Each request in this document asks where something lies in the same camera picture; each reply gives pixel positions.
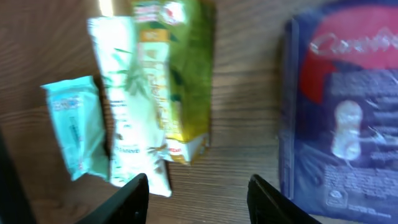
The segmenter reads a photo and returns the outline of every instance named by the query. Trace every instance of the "wood grain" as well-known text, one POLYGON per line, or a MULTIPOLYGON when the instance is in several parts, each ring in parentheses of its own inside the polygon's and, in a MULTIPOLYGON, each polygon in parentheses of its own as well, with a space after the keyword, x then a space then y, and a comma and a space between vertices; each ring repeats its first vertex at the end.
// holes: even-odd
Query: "wood grain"
MULTIPOLYGON (((321 2, 216 1, 212 147, 192 167, 169 164, 174 194, 151 196, 149 224, 249 223, 251 174, 278 186, 283 25, 321 2)), ((85 20, 81 0, 0 1, 1 128, 39 223, 73 223, 117 191, 96 177, 70 182, 40 89, 83 75, 98 79, 85 20)))

